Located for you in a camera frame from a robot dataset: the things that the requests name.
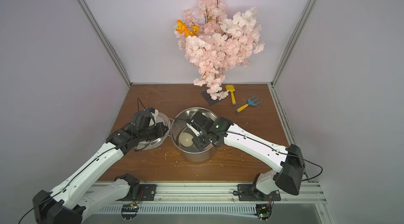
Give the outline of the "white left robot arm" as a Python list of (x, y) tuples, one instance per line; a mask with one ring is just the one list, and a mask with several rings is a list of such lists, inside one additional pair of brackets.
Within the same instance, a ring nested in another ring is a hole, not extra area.
[(81, 224), (90, 215), (117, 200), (137, 200), (141, 196), (140, 181), (130, 174), (93, 193), (87, 191), (116, 162), (140, 142), (163, 137), (169, 128), (158, 122), (159, 111), (147, 108), (113, 132), (82, 167), (51, 191), (41, 190), (33, 198), (35, 221), (38, 224)]

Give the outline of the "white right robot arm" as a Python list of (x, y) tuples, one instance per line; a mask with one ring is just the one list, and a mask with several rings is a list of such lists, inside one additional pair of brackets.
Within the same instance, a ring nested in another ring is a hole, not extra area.
[(269, 195), (282, 190), (290, 195), (299, 195), (308, 160), (298, 146), (291, 144), (286, 147), (268, 142), (229, 119), (210, 119), (201, 112), (188, 117), (185, 122), (195, 135), (193, 143), (199, 150), (210, 145), (227, 145), (242, 150), (271, 168), (271, 171), (256, 176), (251, 187), (252, 194)]

